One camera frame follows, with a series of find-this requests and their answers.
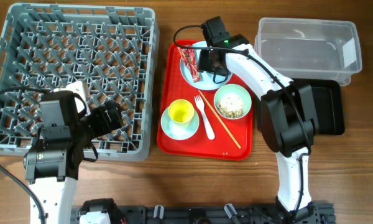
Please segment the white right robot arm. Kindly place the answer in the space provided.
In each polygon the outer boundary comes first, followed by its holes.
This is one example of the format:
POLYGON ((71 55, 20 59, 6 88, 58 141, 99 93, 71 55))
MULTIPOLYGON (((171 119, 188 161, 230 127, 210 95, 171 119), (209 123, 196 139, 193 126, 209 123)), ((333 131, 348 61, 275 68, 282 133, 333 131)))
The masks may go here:
POLYGON ((262 136, 276 153, 280 187, 277 207, 285 221, 313 214, 308 190, 308 158, 319 129, 311 86, 297 83, 260 58, 251 44, 202 47, 198 69, 238 76, 260 99, 262 136))

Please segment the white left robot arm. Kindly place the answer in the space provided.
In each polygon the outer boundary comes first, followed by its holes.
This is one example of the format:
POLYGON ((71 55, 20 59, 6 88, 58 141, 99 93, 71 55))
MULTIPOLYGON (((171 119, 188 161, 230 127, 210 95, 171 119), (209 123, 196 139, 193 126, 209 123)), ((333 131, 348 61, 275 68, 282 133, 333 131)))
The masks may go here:
POLYGON ((79 165, 92 140, 122 126, 121 107, 113 100, 79 112, 79 94, 69 90, 48 93, 40 101, 43 126, 38 140, 24 156, 25 178, 33 192, 31 223, 69 223, 79 165))

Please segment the yellow plastic cup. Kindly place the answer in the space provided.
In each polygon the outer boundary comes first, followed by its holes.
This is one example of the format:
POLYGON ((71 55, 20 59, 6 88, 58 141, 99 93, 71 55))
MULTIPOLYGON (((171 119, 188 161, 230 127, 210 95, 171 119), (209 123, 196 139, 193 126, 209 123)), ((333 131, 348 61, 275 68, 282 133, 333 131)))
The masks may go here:
POLYGON ((193 105, 185 99, 175 100, 168 107, 170 119, 180 127, 187 127, 192 121, 194 113, 193 105))

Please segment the green bowl with food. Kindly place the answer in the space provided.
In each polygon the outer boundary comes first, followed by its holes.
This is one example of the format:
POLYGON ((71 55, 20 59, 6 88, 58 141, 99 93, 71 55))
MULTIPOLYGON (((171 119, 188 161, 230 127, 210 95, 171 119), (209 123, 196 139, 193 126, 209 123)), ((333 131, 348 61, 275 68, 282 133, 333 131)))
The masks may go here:
POLYGON ((220 116, 230 120, 245 117, 252 108, 249 92, 240 85, 227 84, 214 94, 214 108, 220 116))

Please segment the small light blue bowl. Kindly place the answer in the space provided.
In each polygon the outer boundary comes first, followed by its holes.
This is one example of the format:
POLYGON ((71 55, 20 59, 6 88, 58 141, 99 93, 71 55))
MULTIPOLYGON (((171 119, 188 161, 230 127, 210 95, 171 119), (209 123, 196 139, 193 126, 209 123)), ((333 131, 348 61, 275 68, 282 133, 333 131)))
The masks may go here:
POLYGON ((174 123, 168 113, 169 108, 166 108, 162 113, 160 125, 164 133, 171 139, 181 141, 191 138, 198 130, 200 119, 198 113, 195 111, 190 124, 186 127, 181 127, 174 123))

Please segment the red snack wrapper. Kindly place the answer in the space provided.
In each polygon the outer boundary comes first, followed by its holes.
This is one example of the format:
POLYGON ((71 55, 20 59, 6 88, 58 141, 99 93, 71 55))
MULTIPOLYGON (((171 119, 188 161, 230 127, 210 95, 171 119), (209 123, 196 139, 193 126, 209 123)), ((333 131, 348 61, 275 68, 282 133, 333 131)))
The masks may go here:
POLYGON ((201 80, 201 73, 198 71, 196 54, 193 49, 177 47, 181 56, 181 71, 186 80, 196 83, 201 80))

